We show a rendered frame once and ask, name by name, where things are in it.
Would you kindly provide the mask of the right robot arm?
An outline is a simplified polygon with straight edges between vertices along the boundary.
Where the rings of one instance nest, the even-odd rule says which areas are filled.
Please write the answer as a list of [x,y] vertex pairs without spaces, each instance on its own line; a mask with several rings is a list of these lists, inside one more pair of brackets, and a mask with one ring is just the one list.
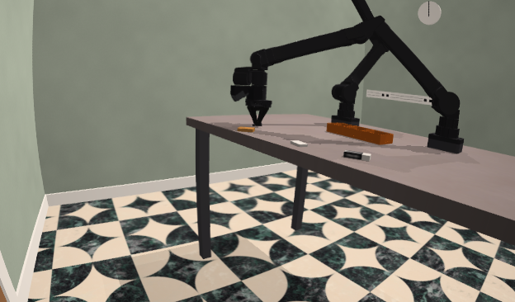
[[[352,2],[357,9],[362,21],[367,21],[371,18],[374,18],[370,8],[366,3],[366,0],[352,0]],[[354,99],[356,98],[357,90],[359,89],[357,85],[359,85],[362,79],[368,74],[381,55],[389,51],[388,48],[383,43],[381,44],[381,42],[374,35],[369,40],[373,44],[369,53],[357,65],[352,73],[344,79],[343,82],[338,85],[334,85],[332,88],[333,98],[343,102],[342,104],[339,102],[338,115],[332,116],[332,119],[344,120],[348,122],[360,122],[359,118],[355,118],[355,111],[353,111],[355,104]],[[349,84],[350,86],[344,86]]]

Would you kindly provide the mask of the orange rack of bins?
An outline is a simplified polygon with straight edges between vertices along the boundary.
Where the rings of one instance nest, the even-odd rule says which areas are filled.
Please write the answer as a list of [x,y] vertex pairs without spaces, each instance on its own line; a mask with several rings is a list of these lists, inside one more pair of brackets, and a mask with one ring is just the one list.
[[327,123],[327,131],[379,145],[392,144],[394,137],[394,134],[344,123]]

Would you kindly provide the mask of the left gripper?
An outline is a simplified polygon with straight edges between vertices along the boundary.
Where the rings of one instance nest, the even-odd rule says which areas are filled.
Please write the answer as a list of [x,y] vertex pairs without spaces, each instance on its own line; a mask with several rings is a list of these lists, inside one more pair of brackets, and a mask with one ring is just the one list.
[[[262,100],[245,99],[248,111],[253,119],[253,123],[256,126],[259,126],[261,124],[263,117],[267,114],[267,111],[269,110],[269,108],[267,108],[267,107],[271,107],[271,104],[272,104],[272,101],[266,100],[267,86],[260,86],[260,87],[262,87]],[[261,103],[262,105],[256,104],[256,103]],[[258,118],[257,118],[256,111],[259,111]]]

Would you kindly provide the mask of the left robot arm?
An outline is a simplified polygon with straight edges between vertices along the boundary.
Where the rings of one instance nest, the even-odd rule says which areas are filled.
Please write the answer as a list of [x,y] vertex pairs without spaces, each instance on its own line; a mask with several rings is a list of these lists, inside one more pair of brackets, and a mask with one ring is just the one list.
[[[366,38],[367,35],[368,37]],[[234,101],[239,101],[246,96],[246,99],[262,100],[262,87],[260,86],[267,85],[267,73],[265,70],[268,70],[268,66],[307,54],[354,44],[361,45],[373,35],[412,74],[427,95],[431,98],[434,97],[432,98],[432,108],[436,108],[435,111],[443,117],[440,116],[439,125],[436,126],[436,133],[429,134],[428,138],[452,144],[463,144],[464,139],[458,138],[460,129],[457,129],[460,114],[459,97],[454,92],[448,92],[442,86],[413,51],[390,29],[382,16],[371,18],[358,23],[354,27],[345,28],[340,31],[253,52],[250,56],[252,67],[235,68],[233,75],[234,85],[231,85],[230,95]],[[258,87],[250,86],[251,84]]]

